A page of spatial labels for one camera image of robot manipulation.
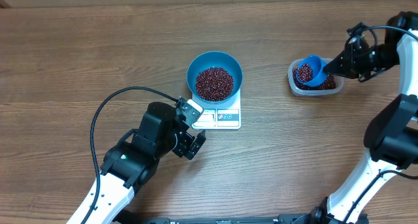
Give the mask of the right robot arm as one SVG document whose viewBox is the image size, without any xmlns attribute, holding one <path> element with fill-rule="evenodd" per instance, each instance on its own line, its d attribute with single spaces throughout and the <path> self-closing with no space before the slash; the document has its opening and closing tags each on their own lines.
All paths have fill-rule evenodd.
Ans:
<svg viewBox="0 0 418 224">
<path fill-rule="evenodd" d="M 400 12 L 386 25 L 385 42 L 369 46 L 362 34 L 376 26 L 359 23 L 349 28 L 344 50 L 323 64 L 314 76 L 331 74 L 359 82 L 370 80 L 398 65 L 398 96 L 368 125 L 364 154 L 343 185 L 324 198 L 296 223 L 357 223 L 363 208 L 394 176 L 417 164 L 417 130 L 408 123 L 417 119 L 417 13 Z"/>
</svg>

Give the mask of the blue plastic measuring scoop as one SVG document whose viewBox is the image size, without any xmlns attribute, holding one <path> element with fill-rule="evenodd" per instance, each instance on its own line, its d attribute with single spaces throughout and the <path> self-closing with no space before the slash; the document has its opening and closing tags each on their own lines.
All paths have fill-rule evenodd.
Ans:
<svg viewBox="0 0 418 224">
<path fill-rule="evenodd" d="M 309 65 L 312 70 L 312 78 L 307 82 L 303 82 L 300 79 L 300 76 L 298 73 L 304 64 Z M 297 77 L 298 82 L 304 85 L 307 85 L 309 87 L 312 87 L 312 88 L 321 85 L 328 77 L 328 74 L 325 73 L 323 70 L 325 65 L 326 63 L 319 56 L 316 56 L 316 55 L 310 55 L 307 58 L 303 59 L 297 68 L 296 77 Z"/>
</svg>

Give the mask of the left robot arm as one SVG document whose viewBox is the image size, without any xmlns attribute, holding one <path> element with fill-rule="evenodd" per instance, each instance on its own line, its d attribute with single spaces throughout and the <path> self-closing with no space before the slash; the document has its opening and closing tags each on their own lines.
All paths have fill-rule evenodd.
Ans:
<svg viewBox="0 0 418 224">
<path fill-rule="evenodd" d="M 168 152 L 191 160 L 206 140 L 205 133 L 187 130 L 200 118 L 203 107 L 183 98 L 171 106 L 148 105 L 137 129 L 126 132 L 107 151 L 95 182 L 69 223 L 138 223 L 125 209 L 139 189 L 155 174 L 160 159 Z"/>
</svg>

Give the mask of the teal round bowl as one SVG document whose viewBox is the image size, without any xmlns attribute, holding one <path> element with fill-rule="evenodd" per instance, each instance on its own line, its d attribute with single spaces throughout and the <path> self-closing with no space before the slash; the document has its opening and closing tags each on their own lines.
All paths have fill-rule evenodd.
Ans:
<svg viewBox="0 0 418 224">
<path fill-rule="evenodd" d="M 205 52 L 197 56 L 189 65 L 186 74 L 186 82 L 192 94 L 195 94 L 199 99 L 204 102 L 216 103 L 213 101 L 206 101 L 197 95 L 195 90 L 195 79 L 197 75 L 210 67 L 222 67 L 227 70 L 234 78 L 233 92 L 223 101 L 216 101 L 218 103 L 224 102 L 231 98 L 242 86 L 244 74 L 239 62 L 230 54 L 220 51 Z"/>
</svg>

